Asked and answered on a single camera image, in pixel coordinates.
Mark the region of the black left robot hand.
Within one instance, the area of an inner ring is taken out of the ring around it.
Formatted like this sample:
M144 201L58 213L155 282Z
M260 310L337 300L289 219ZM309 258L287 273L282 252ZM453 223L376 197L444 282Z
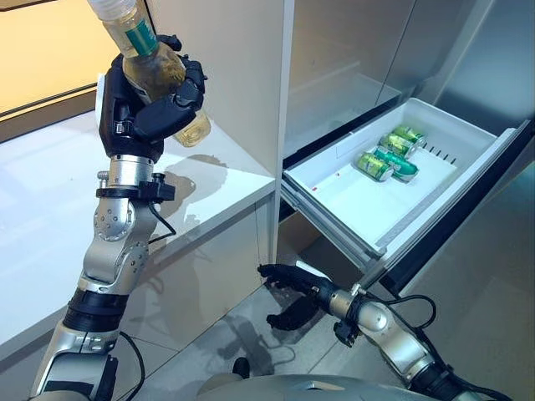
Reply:
M181 41L159 35L155 55L161 64L142 74L152 83L159 72L171 76L145 103L140 85L133 84L123 70L125 58L118 55L104 76L99 135L105 153L134 155L157 161L164 150L164 139L175 136L184 147L199 145L211 132L211 123L202 109L206 75L201 64L180 55Z

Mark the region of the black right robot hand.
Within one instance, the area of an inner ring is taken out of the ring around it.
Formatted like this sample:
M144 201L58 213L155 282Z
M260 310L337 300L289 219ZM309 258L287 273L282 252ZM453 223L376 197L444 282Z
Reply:
M298 266L283 264L260 265L257 271L266 278L266 286L290 288L302 294L280 314L267 316L266 321L271 328L294 331L309 322L319 310L330 313L330 298L338 291L338 287L328 278Z

